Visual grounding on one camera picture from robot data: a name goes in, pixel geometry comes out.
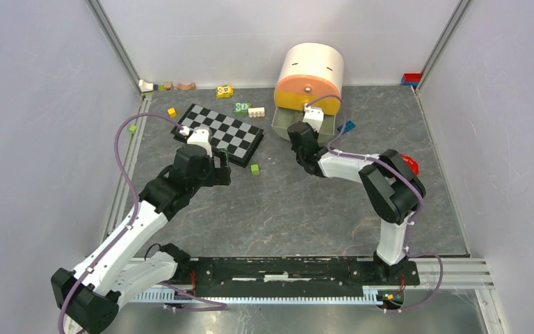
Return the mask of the wooden arch block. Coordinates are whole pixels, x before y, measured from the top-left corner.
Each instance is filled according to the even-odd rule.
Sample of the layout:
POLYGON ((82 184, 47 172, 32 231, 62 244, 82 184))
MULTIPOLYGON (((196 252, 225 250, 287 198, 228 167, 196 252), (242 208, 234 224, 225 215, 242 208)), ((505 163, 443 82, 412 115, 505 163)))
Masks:
POLYGON ((195 90, 197 88, 195 82, 191 83, 178 83, 176 85, 177 90, 195 90))

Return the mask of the small green cube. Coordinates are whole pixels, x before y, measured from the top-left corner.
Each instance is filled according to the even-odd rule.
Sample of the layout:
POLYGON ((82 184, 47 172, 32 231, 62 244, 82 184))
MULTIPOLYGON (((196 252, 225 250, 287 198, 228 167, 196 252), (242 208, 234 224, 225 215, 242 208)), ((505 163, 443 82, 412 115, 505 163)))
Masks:
POLYGON ((252 164, 252 165, 250 166, 250 170, 251 170, 251 173, 252 173, 253 175, 258 175, 258 174, 260 174, 260 169, 259 169, 259 165, 258 165, 258 164, 252 164))

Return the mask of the yellow drawer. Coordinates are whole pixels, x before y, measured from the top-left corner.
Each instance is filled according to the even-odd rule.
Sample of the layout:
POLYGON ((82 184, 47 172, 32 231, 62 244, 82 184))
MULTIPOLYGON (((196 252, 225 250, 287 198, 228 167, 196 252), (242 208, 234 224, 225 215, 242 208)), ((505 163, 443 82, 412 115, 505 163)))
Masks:
MULTIPOLYGON (((317 95, 307 95, 300 93, 289 93, 276 90, 274 93, 275 105, 285 109, 302 111, 304 105, 313 102, 318 98, 317 95)), ((314 104, 315 107, 321 108, 325 115, 336 115, 341 108, 341 102, 335 97, 326 97, 314 104)))

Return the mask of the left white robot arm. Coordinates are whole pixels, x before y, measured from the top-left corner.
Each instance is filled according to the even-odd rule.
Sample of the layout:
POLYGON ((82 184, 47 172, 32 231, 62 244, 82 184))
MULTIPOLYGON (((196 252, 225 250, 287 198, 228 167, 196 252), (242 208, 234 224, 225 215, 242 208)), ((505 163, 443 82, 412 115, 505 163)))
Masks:
POLYGON ((167 279, 185 282, 190 264, 166 252, 128 272, 123 269, 202 187, 227 186, 230 176, 226 150, 213 154, 193 144, 179 148, 173 164, 145 185, 126 218, 96 250, 73 269, 53 273, 51 286, 60 309, 58 332, 64 333, 65 320, 71 319, 80 333, 101 333, 127 301, 148 287, 167 279))

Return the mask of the cream round drawer cabinet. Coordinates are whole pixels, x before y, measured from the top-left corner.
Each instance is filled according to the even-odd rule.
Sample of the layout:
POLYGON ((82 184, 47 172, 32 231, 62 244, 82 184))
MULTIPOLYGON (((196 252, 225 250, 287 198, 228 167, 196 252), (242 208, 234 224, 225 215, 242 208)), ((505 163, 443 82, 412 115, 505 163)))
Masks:
MULTIPOLYGON (((278 81, 294 74, 312 75, 327 79, 340 88, 342 92, 344 59, 336 49, 328 45, 315 42, 302 43, 292 47, 286 54, 278 81)), ((341 95, 327 94, 322 96, 338 98, 341 95)))

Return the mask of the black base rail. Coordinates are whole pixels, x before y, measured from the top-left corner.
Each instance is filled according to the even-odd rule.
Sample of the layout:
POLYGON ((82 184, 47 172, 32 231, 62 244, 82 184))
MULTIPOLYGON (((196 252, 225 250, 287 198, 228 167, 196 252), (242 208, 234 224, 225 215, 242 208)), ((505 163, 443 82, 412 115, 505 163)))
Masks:
POLYGON ((416 263, 388 269, 372 257, 198 257, 181 261, 168 283, 195 296, 358 297, 363 287, 397 291, 417 286, 416 263))

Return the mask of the blue lego brick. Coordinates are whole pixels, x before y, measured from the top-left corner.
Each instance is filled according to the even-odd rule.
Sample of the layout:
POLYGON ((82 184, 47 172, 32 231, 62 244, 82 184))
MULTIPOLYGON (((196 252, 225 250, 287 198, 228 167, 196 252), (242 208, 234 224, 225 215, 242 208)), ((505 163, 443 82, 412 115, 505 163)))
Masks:
POLYGON ((355 124, 351 120, 348 120, 342 125, 339 125, 337 127, 340 134, 345 134, 346 132, 349 132, 354 128, 355 128, 355 124))

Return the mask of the white corner bracket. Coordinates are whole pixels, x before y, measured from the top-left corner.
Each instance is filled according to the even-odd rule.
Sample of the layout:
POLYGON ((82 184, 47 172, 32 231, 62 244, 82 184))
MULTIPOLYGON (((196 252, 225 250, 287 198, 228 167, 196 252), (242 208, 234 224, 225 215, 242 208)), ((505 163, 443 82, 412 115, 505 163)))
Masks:
POLYGON ((146 82, 143 79, 138 81, 138 87, 141 93, 148 93, 155 90, 155 85, 153 83, 146 82))

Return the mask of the black white checkerboard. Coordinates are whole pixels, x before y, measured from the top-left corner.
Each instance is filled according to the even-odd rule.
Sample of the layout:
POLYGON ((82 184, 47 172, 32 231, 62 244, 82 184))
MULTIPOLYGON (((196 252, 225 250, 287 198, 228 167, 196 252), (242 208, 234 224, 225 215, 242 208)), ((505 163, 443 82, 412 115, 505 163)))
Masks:
POLYGON ((190 105, 179 124, 190 129, 208 127, 212 150, 226 150, 230 163, 243 168, 249 164, 264 137, 264 130, 257 126, 197 104, 190 105))

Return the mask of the yellow small cube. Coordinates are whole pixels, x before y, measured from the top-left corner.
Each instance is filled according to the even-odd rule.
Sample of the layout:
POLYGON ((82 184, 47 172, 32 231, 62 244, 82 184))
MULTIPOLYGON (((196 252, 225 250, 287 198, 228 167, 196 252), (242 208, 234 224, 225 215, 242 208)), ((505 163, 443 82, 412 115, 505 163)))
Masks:
POLYGON ((169 108, 167 110, 168 112, 168 115, 171 117, 171 118, 176 118, 177 117, 177 112, 175 110, 175 108, 169 108))

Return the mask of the small wooden block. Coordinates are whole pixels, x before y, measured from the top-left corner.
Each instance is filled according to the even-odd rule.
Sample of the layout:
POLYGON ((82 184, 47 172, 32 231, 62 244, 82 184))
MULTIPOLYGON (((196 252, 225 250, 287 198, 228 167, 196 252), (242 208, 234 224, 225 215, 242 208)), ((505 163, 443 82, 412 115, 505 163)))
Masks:
POLYGON ((173 90, 174 89, 174 85, 171 81, 166 81, 163 85, 163 87, 165 88, 165 90, 173 90))

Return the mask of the green number block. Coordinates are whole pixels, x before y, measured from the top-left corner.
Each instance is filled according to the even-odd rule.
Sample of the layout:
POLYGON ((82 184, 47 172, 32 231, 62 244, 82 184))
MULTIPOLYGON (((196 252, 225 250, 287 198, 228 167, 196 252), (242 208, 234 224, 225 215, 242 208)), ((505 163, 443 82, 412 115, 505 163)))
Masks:
POLYGON ((234 114, 243 115, 248 114, 249 109, 252 107, 251 103, 248 102, 237 102, 234 105, 234 114))

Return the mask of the orange top drawer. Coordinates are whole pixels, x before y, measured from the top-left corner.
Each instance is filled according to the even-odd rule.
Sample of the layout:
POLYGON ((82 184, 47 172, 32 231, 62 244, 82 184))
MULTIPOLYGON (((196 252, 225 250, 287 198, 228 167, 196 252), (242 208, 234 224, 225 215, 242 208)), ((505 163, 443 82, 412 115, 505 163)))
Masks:
POLYGON ((312 75, 294 74, 284 77, 277 82, 274 98, 284 95, 311 95, 320 97, 327 94, 340 96, 341 89, 331 81, 312 75))

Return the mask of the grey green bottom drawer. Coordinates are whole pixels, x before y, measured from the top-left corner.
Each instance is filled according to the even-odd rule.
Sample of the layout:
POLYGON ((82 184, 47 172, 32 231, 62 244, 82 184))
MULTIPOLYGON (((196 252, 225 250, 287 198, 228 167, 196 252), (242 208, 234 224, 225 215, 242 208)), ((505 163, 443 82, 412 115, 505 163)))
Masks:
MULTIPOLYGON (((300 111, 277 107, 274 112, 271 127, 276 134, 281 136, 283 139, 289 140, 287 128, 290 125, 302 120, 303 114, 300 111)), ((337 132, 336 123, 336 116, 324 115, 321 131, 318 135, 319 143, 323 143, 334 137, 337 132)))

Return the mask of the white lego brick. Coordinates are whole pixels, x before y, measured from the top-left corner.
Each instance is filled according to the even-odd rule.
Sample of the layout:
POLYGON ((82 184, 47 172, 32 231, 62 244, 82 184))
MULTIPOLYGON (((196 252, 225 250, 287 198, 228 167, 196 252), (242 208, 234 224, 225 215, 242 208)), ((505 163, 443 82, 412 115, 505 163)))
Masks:
POLYGON ((253 107, 248 109, 248 116, 250 118, 262 118, 266 115, 264 107, 253 107))

